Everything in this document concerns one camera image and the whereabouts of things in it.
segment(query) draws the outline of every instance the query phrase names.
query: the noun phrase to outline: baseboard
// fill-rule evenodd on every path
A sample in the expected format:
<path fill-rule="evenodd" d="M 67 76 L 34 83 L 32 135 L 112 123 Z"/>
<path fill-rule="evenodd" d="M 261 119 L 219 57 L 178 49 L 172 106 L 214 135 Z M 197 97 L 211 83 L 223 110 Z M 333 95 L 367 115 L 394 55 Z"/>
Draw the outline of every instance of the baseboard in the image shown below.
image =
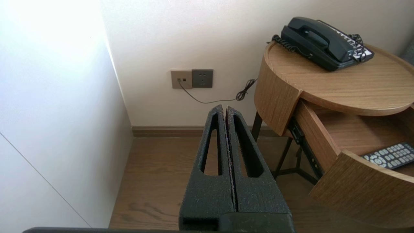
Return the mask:
<path fill-rule="evenodd" d="M 152 137 L 201 137 L 204 126 L 132 126 L 132 133 L 136 138 Z M 260 128 L 261 137 L 278 137 L 269 126 Z"/>

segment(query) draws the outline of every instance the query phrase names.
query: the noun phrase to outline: wooden side table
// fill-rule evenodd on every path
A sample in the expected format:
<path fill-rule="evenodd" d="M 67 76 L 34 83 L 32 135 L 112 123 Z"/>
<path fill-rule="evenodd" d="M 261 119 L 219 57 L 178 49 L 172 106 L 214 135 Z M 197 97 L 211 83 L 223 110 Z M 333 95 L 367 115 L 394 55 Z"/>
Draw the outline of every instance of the wooden side table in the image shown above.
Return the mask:
<path fill-rule="evenodd" d="M 323 174 L 313 198 L 372 225 L 413 227 L 414 163 L 388 170 L 360 156 L 401 141 L 414 144 L 414 68 L 368 47 L 375 52 L 370 61 L 328 72 L 270 43 L 255 91 L 252 134 L 263 120 L 285 135 L 294 117 Z"/>

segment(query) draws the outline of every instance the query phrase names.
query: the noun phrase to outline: white cabinet door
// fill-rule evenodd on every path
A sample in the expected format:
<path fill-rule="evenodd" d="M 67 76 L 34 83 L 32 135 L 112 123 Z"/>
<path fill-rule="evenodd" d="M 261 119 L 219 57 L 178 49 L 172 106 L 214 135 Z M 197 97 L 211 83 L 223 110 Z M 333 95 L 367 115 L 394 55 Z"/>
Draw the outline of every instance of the white cabinet door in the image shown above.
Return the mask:
<path fill-rule="evenodd" d="M 0 231 L 36 226 L 89 227 L 43 177 L 0 135 Z"/>

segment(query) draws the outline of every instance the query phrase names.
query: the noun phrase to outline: telephone handset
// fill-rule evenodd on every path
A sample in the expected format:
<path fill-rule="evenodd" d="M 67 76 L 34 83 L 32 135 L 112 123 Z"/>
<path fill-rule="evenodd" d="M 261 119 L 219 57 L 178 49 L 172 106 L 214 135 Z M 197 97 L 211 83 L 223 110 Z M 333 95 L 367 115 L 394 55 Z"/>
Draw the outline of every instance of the telephone handset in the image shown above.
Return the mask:
<path fill-rule="evenodd" d="M 366 62 L 374 56 L 358 34 L 347 35 L 320 20 L 305 17 L 294 17 L 283 27 L 281 37 L 274 35 L 272 40 L 329 71 Z"/>

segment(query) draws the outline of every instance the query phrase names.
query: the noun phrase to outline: power outlet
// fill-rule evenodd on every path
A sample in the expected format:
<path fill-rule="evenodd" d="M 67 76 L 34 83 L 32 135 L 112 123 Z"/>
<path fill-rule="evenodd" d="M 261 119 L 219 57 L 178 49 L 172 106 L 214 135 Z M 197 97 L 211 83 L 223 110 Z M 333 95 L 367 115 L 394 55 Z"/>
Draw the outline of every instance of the power outlet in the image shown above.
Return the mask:
<path fill-rule="evenodd" d="M 191 70 L 171 70 L 171 83 L 174 89 L 191 89 L 193 87 L 193 79 Z"/>
<path fill-rule="evenodd" d="M 192 76 L 194 88 L 213 87 L 213 69 L 193 69 Z"/>

